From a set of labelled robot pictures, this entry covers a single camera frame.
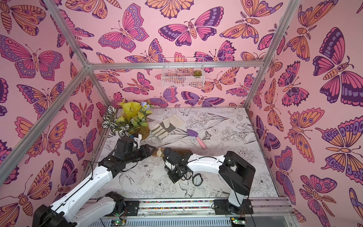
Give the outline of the cream strap watch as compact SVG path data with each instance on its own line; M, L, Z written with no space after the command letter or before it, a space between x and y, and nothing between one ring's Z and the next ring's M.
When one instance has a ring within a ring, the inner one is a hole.
M159 148L156 152L157 157L164 157L164 152L162 148Z

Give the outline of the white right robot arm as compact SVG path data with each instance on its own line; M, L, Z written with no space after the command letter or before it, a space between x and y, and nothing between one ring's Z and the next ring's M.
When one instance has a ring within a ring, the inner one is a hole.
M203 183L201 173L215 174L231 189L226 202L229 212L242 214L250 211L249 195L256 169L235 152L228 151L223 156L200 156L190 150L166 148L161 157L173 183L191 181L199 187Z

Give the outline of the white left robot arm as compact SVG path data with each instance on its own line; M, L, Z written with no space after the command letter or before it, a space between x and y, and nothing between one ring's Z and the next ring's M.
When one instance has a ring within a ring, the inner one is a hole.
M120 216L126 213L124 197L110 192L93 205L84 208L89 199L119 173L126 165L137 165L150 157L157 148L140 145L130 137L119 138L113 151L98 162L91 174L65 196L49 206L41 205L33 217L33 227L87 227L106 215Z

